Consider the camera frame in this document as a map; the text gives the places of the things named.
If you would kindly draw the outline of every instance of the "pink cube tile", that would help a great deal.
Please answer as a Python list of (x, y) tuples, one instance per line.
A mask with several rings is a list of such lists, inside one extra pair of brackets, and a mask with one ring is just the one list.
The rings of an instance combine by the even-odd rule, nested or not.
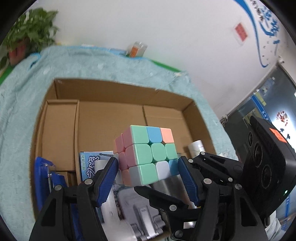
[(137, 159), (136, 159), (135, 149), (133, 145), (126, 148), (125, 155), (126, 155), (126, 163), (128, 167), (133, 167), (137, 165)]
[(119, 169), (120, 170), (128, 169), (128, 164), (126, 162), (126, 153), (124, 151), (120, 152), (118, 157), (119, 157)]
[(133, 144), (133, 137), (131, 134), (131, 127), (127, 128), (123, 133), (123, 143), (124, 143), (124, 147), (128, 148), (129, 146), (131, 146)]
[(160, 128), (161, 136), (163, 137), (163, 143), (174, 143), (172, 130), (169, 128)]
[(115, 140), (113, 141), (113, 154), (118, 153), (117, 147), (116, 147), (116, 142)]
[(121, 174), (122, 174), (123, 184), (124, 184), (125, 186), (129, 186), (129, 187), (131, 187), (131, 186), (132, 186), (132, 183), (131, 183), (131, 176), (130, 176), (130, 174), (129, 174), (129, 170), (128, 170), (128, 169), (123, 170), (123, 171), (121, 172)]
[(115, 139), (115, 143), (116, 143), (116, 150), (117, 150), (118, 153), (125, 151), (125, 147), (124, 147), (124, 144), (123, 144), (122, 133), (121, 133), (121, 135), (119, 137), (117, 137)]

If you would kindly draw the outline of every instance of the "pastel rubik's cube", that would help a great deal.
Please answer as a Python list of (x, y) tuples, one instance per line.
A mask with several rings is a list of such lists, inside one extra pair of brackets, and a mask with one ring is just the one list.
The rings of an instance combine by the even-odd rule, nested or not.
[(126, 186), (148, 185), (178, 175), (172, 130), (131, 125), (114, 141)]

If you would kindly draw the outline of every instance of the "flower pot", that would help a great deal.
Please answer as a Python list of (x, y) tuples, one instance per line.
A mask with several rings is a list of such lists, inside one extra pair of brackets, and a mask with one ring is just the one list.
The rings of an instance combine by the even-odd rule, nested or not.
[(27, 39), (20, 41), (14, 50), (9, 50), (9, 60), (11, 66), (17, 65), (26, 57)]

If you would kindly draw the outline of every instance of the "metal screw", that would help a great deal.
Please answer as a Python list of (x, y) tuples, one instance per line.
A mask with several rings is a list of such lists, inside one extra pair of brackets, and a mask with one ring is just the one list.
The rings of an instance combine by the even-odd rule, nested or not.
[(177, 210), (177, 206), (174, 205), (174, 204), (171, 205), (171, 206), (170, 206), (170, 210), (171, 210), (171, 211), (176, 211), (176, 210)]
[(205, 178), (205, 179), (204, 179), (204, 183), (205, 183), (205, 184), (211, 184), (211, 183), (212, 183), (212, 180), (209, 179), (209, 178)]
[(176, 238), (181, 238), (183, 236), (183, 232), (181, 230), (178, 230), (175, 232), (175, 237)]
[(62, 186), (61, 186), (61, 185), (56, 185), (56, 186), (54, 187), (54, 189), (55, 189), (56, 191), (59, 191), (59, 190), (62, 189)]
[(86, 184), (86, 185), (91, 185), (92, 184), (92, 179), (86, 179), (85, 181), (84, 181), (84, 183)]
[(242, 186), (241, 186), (240, 184), (238, 184), (238, 183), (235, 184), (234, 187), (235, 187), (237, 190), (241, 190), (241, 189), (242, 189)]

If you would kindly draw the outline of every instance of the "cardboard box wall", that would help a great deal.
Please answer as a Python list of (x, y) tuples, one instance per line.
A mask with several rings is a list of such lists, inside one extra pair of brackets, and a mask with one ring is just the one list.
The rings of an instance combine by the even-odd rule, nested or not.
[[(113, 140), (130, 125), (171, 128), (177, 152), (187, 157), (187, 146), (196, 140), (215, 153), (190, 98), (104, 80), (55, 79), (36, 120), (31, 175), (35, 158), (41, 156), (52, 161), (57, 171), (75, 172), (79, 184), (79, 152), (113, 150)], [(35, 200), (33, 182), (32, 197)]]

